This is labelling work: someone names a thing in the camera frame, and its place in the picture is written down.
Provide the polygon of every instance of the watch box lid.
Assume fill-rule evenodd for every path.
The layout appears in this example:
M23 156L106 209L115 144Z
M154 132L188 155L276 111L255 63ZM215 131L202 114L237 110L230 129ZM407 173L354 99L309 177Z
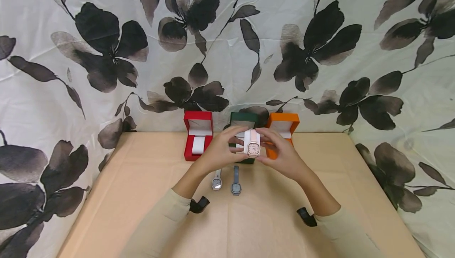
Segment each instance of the watch box lid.
M232 112L230 126L247 126L250 129L254 129L258 120L258 115L254 113ZM240 132L236 137L245 137L245 133Z
M276 130L284 138L291 138L299 123L298 114L271 113L267 127Z
M183 117L188 135L212 136L213 120L212 112L209 111L185 111Z

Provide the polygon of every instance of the fabric backdrop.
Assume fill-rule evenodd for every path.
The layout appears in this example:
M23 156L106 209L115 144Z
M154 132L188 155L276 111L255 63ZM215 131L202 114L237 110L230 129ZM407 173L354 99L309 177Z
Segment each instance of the fabric backdrop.
M349 133L453 257L454 3L0 0L0 258L56 257L120 134L185 131L185 110Z

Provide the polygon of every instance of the black clip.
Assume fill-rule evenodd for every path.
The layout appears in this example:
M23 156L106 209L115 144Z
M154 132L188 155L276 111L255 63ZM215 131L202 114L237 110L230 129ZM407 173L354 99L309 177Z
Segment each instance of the black clip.
M210 204L210 201L202 196L201 199L196 202L194 199L191 199L190 211L192 213L202 213L205 210L205 207Z
M305 207L298 209L297 213L303 219L303 222L305 222L305 224L308 225L309 227L314 228L318 226L318 223L316 222L314 215L310 216Z

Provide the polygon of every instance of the beige tablecloth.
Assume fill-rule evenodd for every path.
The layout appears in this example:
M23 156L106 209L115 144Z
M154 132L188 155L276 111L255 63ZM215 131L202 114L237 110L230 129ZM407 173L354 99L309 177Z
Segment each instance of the beige tablecloth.
M185 133L122 135L60 258L117 257L143 216L191 164L183 158L185 140ZM293 142L386 257L424 257L347 135L296 133ZM240 196L230 192L232 166L222 171L221 191L212 190L212 178L205 178L194 196L206 196L210 205L188 216L165 258L336 257L318 228L307 227L297 215L300 207L311 207L293 181L258 162L240 165Z

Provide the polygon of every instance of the watch face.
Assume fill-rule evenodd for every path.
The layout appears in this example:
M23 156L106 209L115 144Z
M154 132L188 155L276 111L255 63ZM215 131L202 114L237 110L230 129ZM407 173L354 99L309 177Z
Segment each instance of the watch face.
M213 188L213 189L219 189L219 188L221 188L221 180L219 180L219 179L213 179L213 180L212 180L212 188Z
M234 183L234 184L232 184L231 188L232 188L232 191L234 193L239 193L240 192L240 184Z
M248 144L248 153L253 155L259 154L259 145L255 142Z

